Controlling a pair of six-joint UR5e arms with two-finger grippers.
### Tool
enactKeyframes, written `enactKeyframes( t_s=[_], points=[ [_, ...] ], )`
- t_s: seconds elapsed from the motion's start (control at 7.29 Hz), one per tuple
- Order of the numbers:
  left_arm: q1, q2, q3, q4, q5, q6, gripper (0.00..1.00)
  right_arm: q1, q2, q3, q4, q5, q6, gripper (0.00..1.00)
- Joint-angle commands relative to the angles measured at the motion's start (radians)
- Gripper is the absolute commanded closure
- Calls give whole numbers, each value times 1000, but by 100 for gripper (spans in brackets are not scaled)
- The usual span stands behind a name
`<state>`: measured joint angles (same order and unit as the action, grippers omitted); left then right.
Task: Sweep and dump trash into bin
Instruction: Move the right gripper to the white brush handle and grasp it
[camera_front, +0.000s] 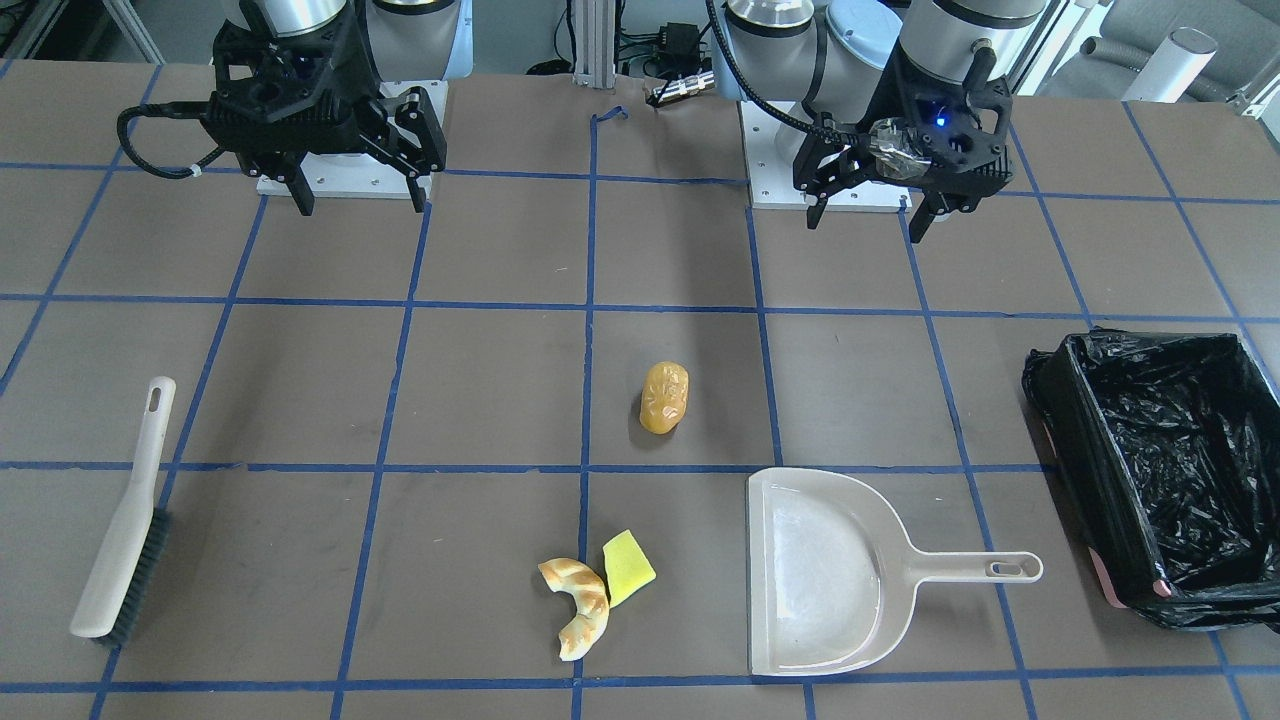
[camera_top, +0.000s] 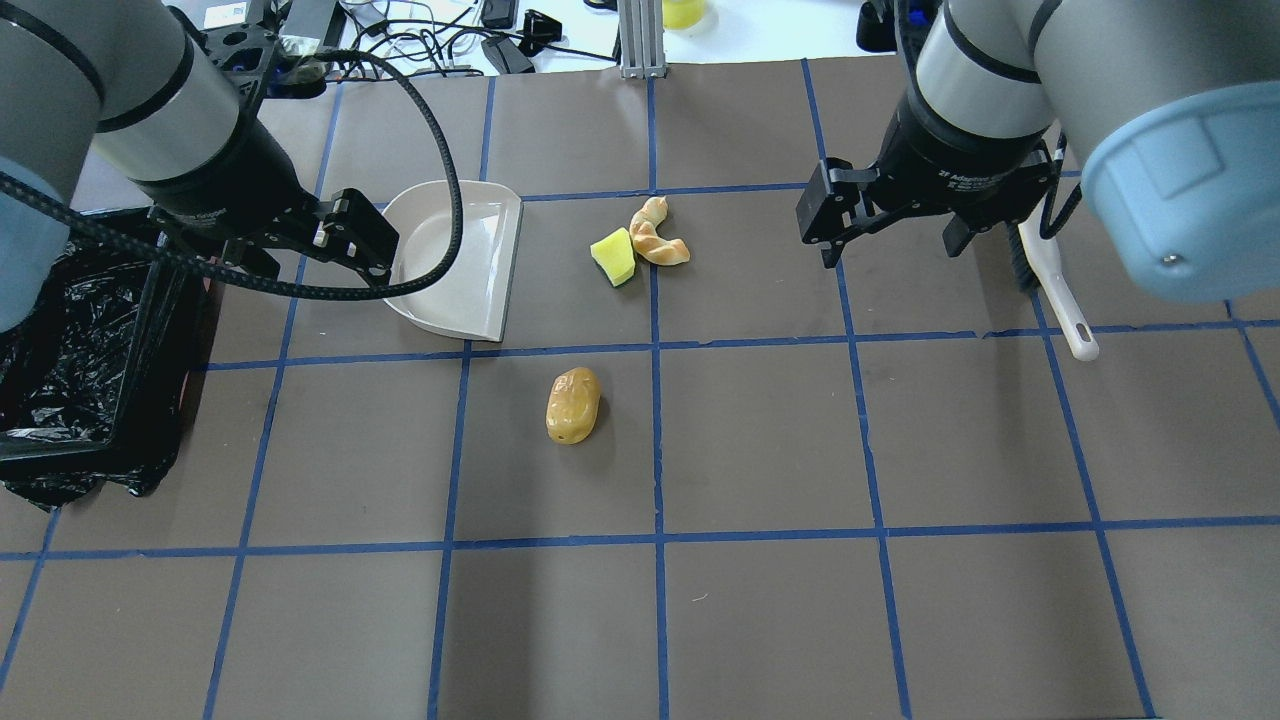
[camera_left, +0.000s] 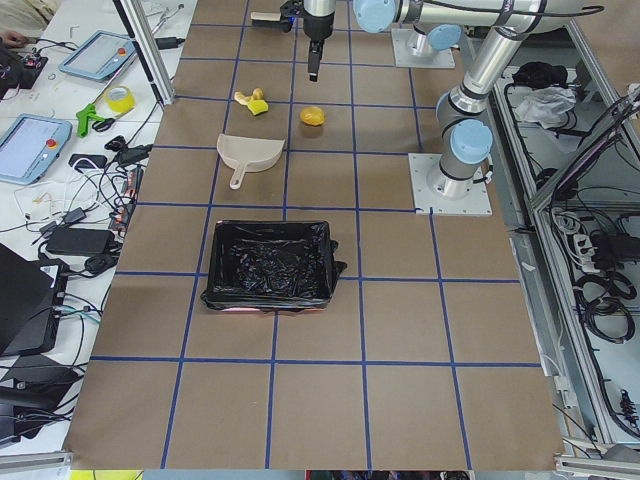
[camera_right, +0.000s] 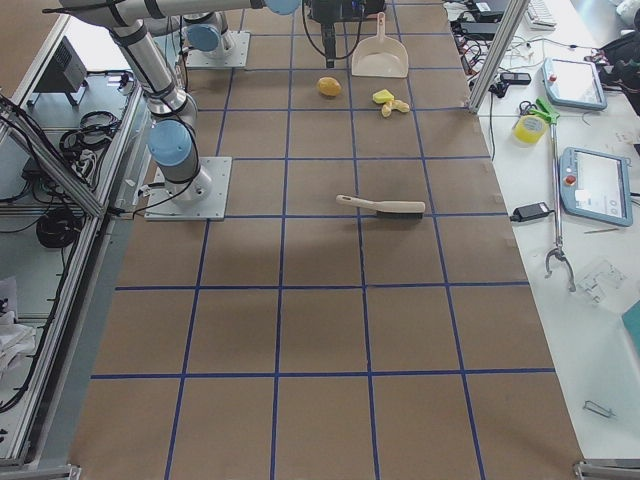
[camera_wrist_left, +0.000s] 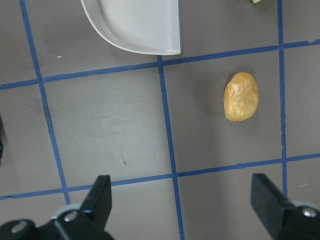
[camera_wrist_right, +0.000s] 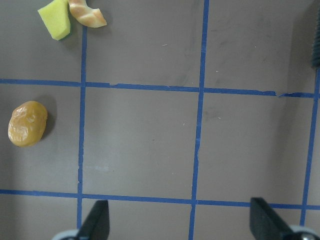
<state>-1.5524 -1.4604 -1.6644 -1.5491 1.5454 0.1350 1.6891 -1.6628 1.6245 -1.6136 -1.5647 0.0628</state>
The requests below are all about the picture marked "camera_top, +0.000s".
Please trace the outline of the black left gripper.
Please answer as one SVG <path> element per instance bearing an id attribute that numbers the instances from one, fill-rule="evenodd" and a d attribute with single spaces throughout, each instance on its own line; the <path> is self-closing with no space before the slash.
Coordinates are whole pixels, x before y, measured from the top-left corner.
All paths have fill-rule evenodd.
<path id="1" fill-rule="evenodd" d="M 367 284 L 389 284 L 399 233 L 358 190 L 320 202 L 261 120 L 238 120 L 228 143 L 195 170 L 154 181 L 155 217 L 179 249 L 251 277 L 278 281 L 268 251 L 335 263 Z"/>

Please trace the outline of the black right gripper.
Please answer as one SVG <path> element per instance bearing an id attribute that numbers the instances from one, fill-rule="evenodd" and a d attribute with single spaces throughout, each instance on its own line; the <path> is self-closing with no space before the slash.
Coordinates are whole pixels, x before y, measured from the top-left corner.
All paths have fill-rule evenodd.
<path id="1" fill-rule="evenodd" d="M 943 246 L 957 256 L 980 233 L 1024 222 L 1043 197 L 1038 234 L 1056 236 L 1053 214 L 1062 173 L 1062 145 L 1038 135 L 987 138 L 951 126 L 916 95 L 896 106 L 873 167 L 823 158 L 796 205 L 805 245 L 833 269 L 845 247 L 869 234 L 881 211 L 905 217 L 951 215 Z"/>

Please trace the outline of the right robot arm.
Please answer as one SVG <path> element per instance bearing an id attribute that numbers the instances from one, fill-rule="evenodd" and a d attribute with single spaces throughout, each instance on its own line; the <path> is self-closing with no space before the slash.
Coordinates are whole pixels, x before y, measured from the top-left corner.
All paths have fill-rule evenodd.
<path id="1" fill-rule="evenodd" d="M 1146 292 L 1274 290 L 1277 18 L 1275 1 L 867 1 L 858 41 L 900 55 L 905 90 L 869 167 L 819 161 L 800 238 L 831 268 L 863 234 L 948 215 L 959 255 L 1053 192 L 1057 126 Z"/>

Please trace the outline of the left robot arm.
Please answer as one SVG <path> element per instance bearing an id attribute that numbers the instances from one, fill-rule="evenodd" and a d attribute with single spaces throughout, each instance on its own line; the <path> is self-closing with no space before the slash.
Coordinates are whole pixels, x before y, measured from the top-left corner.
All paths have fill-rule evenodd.
<path id="1" fill-rule="evenodd" d="M 360 192 L 320 201 L 260 120 L 289 68 L 257 24 L 206 33 L 161 1 L 3 4 L 3 328 L 64 243 L 95 243 L 300 299 L 384 299 L 399 237 Z M 74 211 L 96 155 L 168 237 Z"/>

